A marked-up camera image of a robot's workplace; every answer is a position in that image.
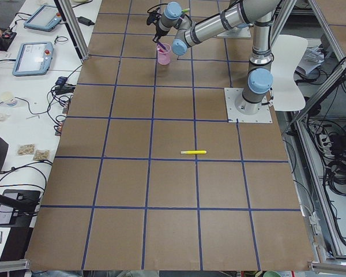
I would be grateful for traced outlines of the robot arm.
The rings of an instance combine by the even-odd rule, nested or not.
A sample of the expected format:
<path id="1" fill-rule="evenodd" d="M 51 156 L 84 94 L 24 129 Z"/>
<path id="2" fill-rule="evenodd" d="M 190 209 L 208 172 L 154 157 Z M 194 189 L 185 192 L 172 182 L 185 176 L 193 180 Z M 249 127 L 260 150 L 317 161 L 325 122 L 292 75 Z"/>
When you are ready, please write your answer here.
<path id="1" fill-rule="evenodd" d="M 177 2 L 151 7 L 147 13 L 147 25 L 155 26 L 153 41 L 158 43 L 166 36 L 171 28 L 177 33 L 172 42 L 171 50 L 177 56 L 184 55 L 188 48 L 201 44 L 215 36 L 233 37 L 249 25 L 253 30 L 252 52 L 249 56 L 247 84 L 242 94 L 235 100 L 236 109 L 245 115 L 254 115 L 259 112 L 263 98 L 270 91 L 273 84 L 271 65 L 272 54 L 272 26 L 274 12 L 278 1 L 230 1 L 228 7 L 217 14 L 195 22 L 186 14 Z"/>

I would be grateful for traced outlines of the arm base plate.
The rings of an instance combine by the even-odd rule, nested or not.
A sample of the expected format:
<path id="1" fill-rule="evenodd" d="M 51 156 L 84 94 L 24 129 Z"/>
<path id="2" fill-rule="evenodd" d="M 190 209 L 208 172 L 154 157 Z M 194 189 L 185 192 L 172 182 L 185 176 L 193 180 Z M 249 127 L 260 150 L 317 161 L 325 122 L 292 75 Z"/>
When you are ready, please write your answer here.
<path id="1" fill-rule="evenodd" d="M 251 33 L 250 28 L 234 28 L 229 31 L 224 31 L 218 35 L 216 35 L 217 38 L 231 38 L 231 39 L 250 39 Z"/>
<path id="2" fill-rule="evenodd" d="M 251 104 L 242 98 L 243 88 L 224 88 L 227 121 L 232 123 L 273 123 L 266 96 Z"/>

